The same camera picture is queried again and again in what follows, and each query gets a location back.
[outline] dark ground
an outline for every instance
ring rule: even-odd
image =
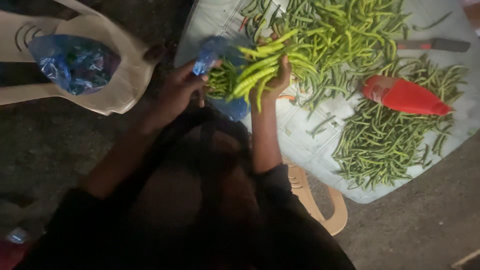
[[[43,1],[3,1],[0,8],[68,18]],[[149,45],[178,41],[190,0],[82,1]],[[62,98],[0,107],[0,193],[16,191],[38,200],[21,209],[0,202],[0,235],[25,221],[47,222],[62,194],[105,155],[115,138],[163,80],[158,67],[143,100],[130,112],[108,117]],[[441,270],[480,248],[480,135],[465,142],[426,173],[368,205],[346,199],[349,220],[336,236],[359,270]],[[315,200],[328,201],[310,179]]]

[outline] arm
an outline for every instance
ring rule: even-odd
[[[280,93],[290,84],[291,66],[287,56],[279,60],[278,76],[266,86],[271,91],[264,91],[261,97],[262,112],[258,112],[256,102],[252,102],[252,154],[253,172],[263,173],[282,163],[282,154],[276,134],[275,102]],[[256,100],[257,91],[251,92],[250,100]]]
[[[194,61],[190,61],[167,78],[151,108],[80,183],[81,189],[104,199],[140,166],[158,134],[185,110],[192,93],[207,81],[206,75],[192,74],[193,65]]]
[[[288,166],[282,156],[276,133],[275,102],[290,83],[291,67],[284,56],[278,77],[267,83],[272,88],[262,94],[262,112],[252,102],[253,172],[257,174],[260,208],[272,231],[275,253],[286,269],[355,269],[328,231],[312,218],[288,180]],[[250,100],[256,100],[252,91]]]

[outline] plastic chair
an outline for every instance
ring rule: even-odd
[[[98,40],[121,57],[110,82],[100,91],[74,96],[56,84],[36,84],[0,88],[0,105],[47,97],[66,98],[89,110],[109,115],[130,110],[145,92],[156,62],[143,59],[146,44],[132,37],[104,15],[75,0],[55,0],[81,15],[69,21],[0,12],[0,21],[9,27],[0,36],[10,42],[0,46],[0,61],[34,62],[25,47],[35,35],[68,34]]]
[[[300,202],[305,206],[310,215],[318,220],[331,235],[335,235],[343,230],[347,224],[348,213],[342,194],[338,190],[327,186],[334,213],[331,218],[326,220],[313,200],[305,170],[285,157],[283,157],[283,162],[288,165],[288,178],[292,185],[293,194],[299,197]]]

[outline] vegetables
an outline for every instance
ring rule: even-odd
[[[351,97],[352,85],[358,79],[355,73],[381,65],[384,54],[394,59],[396,44],[392,37],[403,35],[406,29],[404,20],[408,14],[401,13],[401,1],[374,2],[345,0],[344,4],[336,4],[335,1],[290,0],[281,17],[276,17],[281,13],[277,6],[266,23],[272,1],[251,1],[240,13],[245,16],[242,25],[247,36],[257,46],[238,47],[249,63],[243,67],[233,91],[218,94],[227,100],[247,97],[250,89],[267,76],[264,69],[276,74],[273,65],[282,54],[287,54],[301,91],[312,92],[310,98],[300,104],[311,113],[329,98]],[[263,25],[272,28],[276,36],[260,38]],[[377,43],[384,50],[372,49]],[[354,73],[347,73],[345,64]],[[379,70],[382,72],[383,68],[389,67],[381,66]]]
[[[388,68],[382,71],[384,75],[395,73],[396,77],[419,83],[448,105],[461,96],[457,85],[467,72],[463,66],[438,68],[426,55],[419,60],[395,58],[386,66]],[[345,119],[340,142],[332,154],[340,166],[337,173],[351,180],[352,188],[361,186],[374,190],[378,184],[395,185],[396,179],[411,179],[407,173],[409,166],[425,168],[432,163],[426,163],[429,146],[423,155],[418,151],[425,133],[434,131],[439,134],[432,153],[441,155],[454,121],[451,113],[446,116],[409,114],[368,99],[363,99],[356,111]]]
[[[428,30],[430,28],[433,28],[439,24],[441,24],[445,19],[447,19],[450,15],[452,14],[452,12],[449,12],[447,14],[445,14],[444,16],[442,16],[438,21],[434,22],[433,24],[427,26],[427,27],[419,27],[419,26],[416,26],[416,25],[413,25],[412,28],[413,30],[415,31],[424,31],[424,30]]]
[[[306,131],[308,135],[312,135],[312,138],[315,139],[315,135],[322,133],[323,131],[326,130],[326,128],[322,128],[325,124],[329,123],[335,118],[335,116],[330,116],[327,119],[325,119],[323,122],[321,122],[318,126],[316,126],[312,131]]]

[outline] knife blade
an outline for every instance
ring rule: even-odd
[[[397,49],[437,49],[452,52],[467,52],[471,46],[470,42],[451,40],[447,38],[432,38],[428,40],[396,40]]]

